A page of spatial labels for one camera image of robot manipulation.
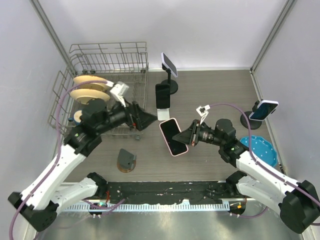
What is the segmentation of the black phone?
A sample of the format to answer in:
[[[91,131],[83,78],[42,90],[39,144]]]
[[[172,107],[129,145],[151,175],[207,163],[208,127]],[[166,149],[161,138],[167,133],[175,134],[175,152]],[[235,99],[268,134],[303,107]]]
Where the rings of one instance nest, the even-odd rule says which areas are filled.
[[[171,88],[167,83],[155,85],[155,98],[157,109],[169,109],[171,106]]]

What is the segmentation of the white phone blue screen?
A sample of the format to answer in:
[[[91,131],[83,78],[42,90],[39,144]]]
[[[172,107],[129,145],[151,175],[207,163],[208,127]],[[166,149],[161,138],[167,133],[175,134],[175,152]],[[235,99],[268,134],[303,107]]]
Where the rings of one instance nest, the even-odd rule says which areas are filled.
[[[273,100],[256,101],[249,119],[253,121],[264,121],[270,114],[272,114],[278,107],[279,102]]]

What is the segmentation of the white folding phone stand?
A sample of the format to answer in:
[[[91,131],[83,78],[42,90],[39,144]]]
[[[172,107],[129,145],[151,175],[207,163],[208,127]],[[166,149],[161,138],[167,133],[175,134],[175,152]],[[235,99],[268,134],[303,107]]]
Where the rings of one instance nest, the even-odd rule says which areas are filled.
[[[161,122],[169,120],[170,109],[169,108],[157,109],[157,119]]]

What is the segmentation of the pink case phone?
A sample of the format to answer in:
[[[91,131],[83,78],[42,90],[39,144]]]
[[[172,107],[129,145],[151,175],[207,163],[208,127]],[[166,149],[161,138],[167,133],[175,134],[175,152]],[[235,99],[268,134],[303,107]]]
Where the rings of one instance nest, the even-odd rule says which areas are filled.
[[[186,144],[173,140],[173,137],[181,133],[180,126],[175,118],[170,118],[159,124],[160,131],[168,147],[169,153],[173,157],[183,155],[188,152]]]

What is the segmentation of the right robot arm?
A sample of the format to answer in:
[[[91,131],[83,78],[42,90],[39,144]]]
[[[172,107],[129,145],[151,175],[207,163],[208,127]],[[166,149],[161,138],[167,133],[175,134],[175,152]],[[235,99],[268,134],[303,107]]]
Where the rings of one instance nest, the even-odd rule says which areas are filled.
[[[238,169],[227,179],[226,193],[233,198],[245,195],[259,201],[277,213],[293,232],[303,233],[319,218],[320,200],[315,186],[286,176],[251,153],[236,138],[229,119],[219,119],[215,128],[195,119],[173,140],[193,147],[199,142],[219,146],[220,157]]]

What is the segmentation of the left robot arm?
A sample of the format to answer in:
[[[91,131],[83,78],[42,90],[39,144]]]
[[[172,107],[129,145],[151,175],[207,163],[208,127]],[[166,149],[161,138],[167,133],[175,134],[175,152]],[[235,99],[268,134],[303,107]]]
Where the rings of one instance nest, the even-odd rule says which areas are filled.
[[[90,100],[82,109],[80,124],[64,138],[51,163],[25,190],[12,192],[8,201],[37,232],[46,230],[65,208],[89,197],[100,200],[106,195],[108,183],[95,172],[57,192],[68,175],[102,142],[101,135],[122,124],[142,131],[157,119],[135,101],[116,102],[108,110],[102,99]]]

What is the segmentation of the grey phone stand wooden base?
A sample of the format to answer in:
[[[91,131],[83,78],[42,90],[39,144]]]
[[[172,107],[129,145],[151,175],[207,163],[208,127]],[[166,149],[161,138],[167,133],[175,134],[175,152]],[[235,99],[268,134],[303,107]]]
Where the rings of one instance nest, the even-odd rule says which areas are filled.
[[[136,167],[137,156],[121,148],[117,157],[117,168],[122,173],[129,173]]]

